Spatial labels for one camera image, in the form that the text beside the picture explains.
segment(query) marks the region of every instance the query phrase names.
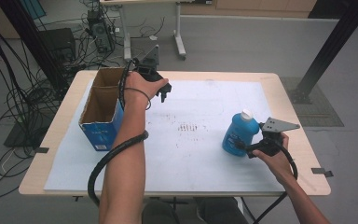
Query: human arm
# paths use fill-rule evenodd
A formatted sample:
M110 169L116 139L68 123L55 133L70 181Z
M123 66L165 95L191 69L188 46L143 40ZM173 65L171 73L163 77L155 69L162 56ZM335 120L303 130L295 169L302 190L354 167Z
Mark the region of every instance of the human arm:
M124 115L113 147L145 131L145 109L148 99L168 79L147 82L138 73L130 72L124 91ZM145 147L135 144L107 163L100 202L100 223L140 224L145 193Z
M282 133L282 145L284 148L288 148L288 144L289 137ZM289 161L281 151L273 157L264 154L260 150L253 151L253 154L266 163L278 182L283 185L300 223L329 223L324 214L299 186L293 176Z

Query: person's right arm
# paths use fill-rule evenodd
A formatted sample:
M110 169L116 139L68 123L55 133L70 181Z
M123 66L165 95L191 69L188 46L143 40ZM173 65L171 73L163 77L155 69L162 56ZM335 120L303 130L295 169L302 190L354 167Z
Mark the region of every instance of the person's right arm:
M282 137L283 146L287 148L289 144L289 137L284 133L282 134ZM287 195L292 201L300 223L329 223L324 214L298 185L295 177L293 176L290 163L281 151L273 157L264 154L260 150L255 150L253 154L266 163L270 171L283 185Z

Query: blue bottle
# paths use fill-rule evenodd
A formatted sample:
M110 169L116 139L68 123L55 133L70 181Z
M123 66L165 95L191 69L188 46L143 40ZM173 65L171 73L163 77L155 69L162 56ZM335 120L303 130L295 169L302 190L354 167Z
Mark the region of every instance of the blue bottle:
M253 113L243 109L241 113L232 117L232 123L223 139L223 149L235 156L245 156L246 151L239 149L238 146L251 145L253 137L258 131L259 126L254 119Z

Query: bracelet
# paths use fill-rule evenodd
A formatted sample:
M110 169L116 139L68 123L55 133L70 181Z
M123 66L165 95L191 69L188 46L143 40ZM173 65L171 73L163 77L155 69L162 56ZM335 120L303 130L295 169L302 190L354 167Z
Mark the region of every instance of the bracelet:
M130 88L130 87L124 88L124 90L138 91L141 94L143 94L147 98L147 101L148 101L146 110L148 110L152 106L152 102L150 101L150 98L147 96L147 94L144 91L140 91L138 89Z

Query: tape piece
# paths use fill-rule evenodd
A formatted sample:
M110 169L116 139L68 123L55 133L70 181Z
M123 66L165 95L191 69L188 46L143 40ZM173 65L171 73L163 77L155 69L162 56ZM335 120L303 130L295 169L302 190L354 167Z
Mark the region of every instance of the tape piece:
M48 147L37 147L34 152L36 153L48 153L49 148Z
M325 177L332 177L333 172L325 171L324 168L310 168L315 175L324 175Z

